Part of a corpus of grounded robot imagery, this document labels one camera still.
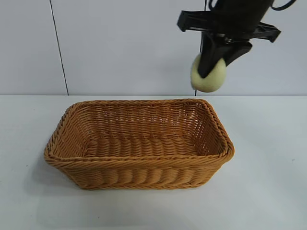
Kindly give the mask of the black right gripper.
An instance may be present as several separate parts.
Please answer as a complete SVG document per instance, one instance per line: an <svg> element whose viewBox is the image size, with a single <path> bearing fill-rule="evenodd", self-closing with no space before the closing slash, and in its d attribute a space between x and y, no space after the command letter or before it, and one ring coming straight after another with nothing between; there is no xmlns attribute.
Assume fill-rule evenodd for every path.
<svg viewBox="0 0 307 230"><path fill-rule="evenodd" d="M177 21L181 31L201 33L198 73L206 78L220 59L226 66L252 49L250 42L228 44L232 40L253 38L275 42L281 31L261 20L271 0L208 0L206 11L182 11Z"/></svg>

